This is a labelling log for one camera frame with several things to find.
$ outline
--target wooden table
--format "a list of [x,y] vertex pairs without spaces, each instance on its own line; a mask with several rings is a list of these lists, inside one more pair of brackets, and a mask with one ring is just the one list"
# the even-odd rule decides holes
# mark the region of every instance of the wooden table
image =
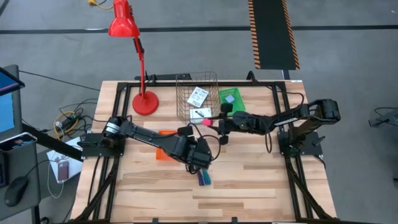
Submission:
[[[107,120],[111,116],[117,83],[103,82],[96,119]],[[287,91],[305,94],[302,82],[286,81],[286,87]],[[175,87],[147,89],[159,97],[159,108],[150,116],[139,116],[130,106],[127,114],[132,114],[133,122],[156,131],[184,126],[176,117]],[[239,87],[239,90],[246,111],[275,114],[269,89],[250,86]],[[130,101],[137,92],[138,88],[132,88]],[[289,95],[291,107],[297,106],[300,101],[299,95]],[[104,123],[94,122],[93,130],[101,132],[103,126]],[[215,134],[208,128],[201,127],[200,130],[202,134]],[[215,154],[218,150],[217,142],[212,139],[208,142]],[[272,143],[273,151],[268,154],[264,136],[231,133],[229,144],[221,148],[219,158],[209,168],[212,185],[199,186],[197,176],[187,173],[183,164],[156,161],[154,147],[128,139],[119,165],[111,222],[150,222],[154,217],[161,222],[230,222],[231,217],[247,222],[295,220],[285,162],[279,154],[276,131],[272,132]],[[323,164],[312,156],[302,156],[302,160],[309,191],[327,213],[335,216]],[[87,205],[95,162],[96,158],[84,161],[72,218],[77,217]],[[96,172],[93,195],[98,186],[101,164],[102,161]],[[298,189],[297,192],[301,200],[302,216],[305,217],[302,194]],[[106,192],[102,199],[100,218],[104,217],[107,197]]]

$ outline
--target lamp shade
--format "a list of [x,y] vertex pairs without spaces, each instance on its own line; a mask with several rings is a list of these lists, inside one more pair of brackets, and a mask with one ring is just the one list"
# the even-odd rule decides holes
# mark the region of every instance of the lamp shade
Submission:
[[138,37],[139,29],[127,0],[114,0],[114,20],[108,34],[112,37]]

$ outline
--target black floor mat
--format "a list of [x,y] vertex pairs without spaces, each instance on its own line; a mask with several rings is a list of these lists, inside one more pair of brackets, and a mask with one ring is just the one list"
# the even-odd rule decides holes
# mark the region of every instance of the black floor mat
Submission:
[[249,0],[254,66],[300,69],[285,0]]

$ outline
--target monitor screen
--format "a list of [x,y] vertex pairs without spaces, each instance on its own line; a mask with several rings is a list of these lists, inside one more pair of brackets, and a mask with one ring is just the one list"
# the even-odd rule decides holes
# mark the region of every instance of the monitor screen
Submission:
[[24,86],[25,84],[23,82],[0,68],[0,96],[18,90]]
[[0,133],[14,128],[12,93],[0,96]]

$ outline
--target red desk lamp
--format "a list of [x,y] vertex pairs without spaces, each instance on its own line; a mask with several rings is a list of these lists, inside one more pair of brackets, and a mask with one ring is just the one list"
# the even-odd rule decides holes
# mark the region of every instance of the red desk lamp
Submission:
[[151,91],[145,91],[144,82],[144,49],[139,37],[139,29],[132,15],[132,7],[127,0],[114,0],[114,20],[109,27],[108,34],[112,37],[133,37],[134,45],[141,63],[141,92],[132,100],[132,107],[137,114],[150,115],[159,106],[159,99]]

